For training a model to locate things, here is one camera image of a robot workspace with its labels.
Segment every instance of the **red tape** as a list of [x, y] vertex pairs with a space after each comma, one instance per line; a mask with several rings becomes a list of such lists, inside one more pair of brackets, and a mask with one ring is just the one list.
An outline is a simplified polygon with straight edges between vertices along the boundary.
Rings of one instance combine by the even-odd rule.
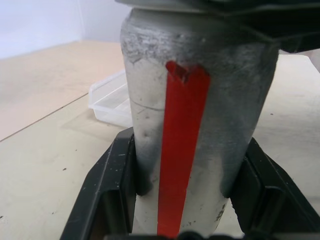
[[210, 76], [200, 65], [184, 68], [169, 61], [165, 66], [168, 75], [157, 234], [176, 237], [180, 230]]

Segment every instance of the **plastic box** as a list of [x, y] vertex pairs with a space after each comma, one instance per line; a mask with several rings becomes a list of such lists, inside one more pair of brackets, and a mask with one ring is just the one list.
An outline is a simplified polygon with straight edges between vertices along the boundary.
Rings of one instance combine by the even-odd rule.
[[93, 84], [89, 89], [89, 108], [103, 122], [132, 127], [126, 72], [124, 70]]

